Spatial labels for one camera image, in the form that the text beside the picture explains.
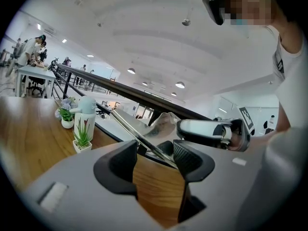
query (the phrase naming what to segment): ceiling light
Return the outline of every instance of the ceiling light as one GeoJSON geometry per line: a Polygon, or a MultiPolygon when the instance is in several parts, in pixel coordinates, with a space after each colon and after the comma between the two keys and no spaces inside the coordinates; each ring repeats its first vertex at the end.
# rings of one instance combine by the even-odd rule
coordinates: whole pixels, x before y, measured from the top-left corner
{"type": "Polygon", "coordinates": [[[183,82],[179,81],[177,84],[175,84],[178,88],[185,88],[185,85],[183,82]]]}
{"type": "Polygon", "coordinates": [[[133,75],[136,73],[135,69],[133,68],[129,68],[127,71],[133,75]]]}
{"type": "Polygon", "coordinates": [[[225,110],[223,110],[223,109],[220,109],[220,108],[218,108],[219,110],[221,110],[221,111],[223,111],[224,113],[227,113],[227,111],[225,111],[225,110]]]}

